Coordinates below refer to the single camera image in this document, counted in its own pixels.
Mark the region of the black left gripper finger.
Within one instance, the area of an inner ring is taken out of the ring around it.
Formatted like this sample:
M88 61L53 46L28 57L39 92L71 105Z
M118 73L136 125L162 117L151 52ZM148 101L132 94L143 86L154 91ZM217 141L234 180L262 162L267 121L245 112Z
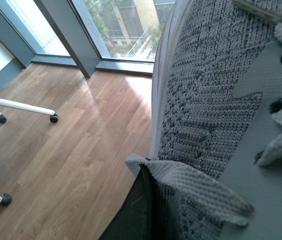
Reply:
M99 237L101 240L152 240L154 238L154 178L140 164L140 171L121 208Z

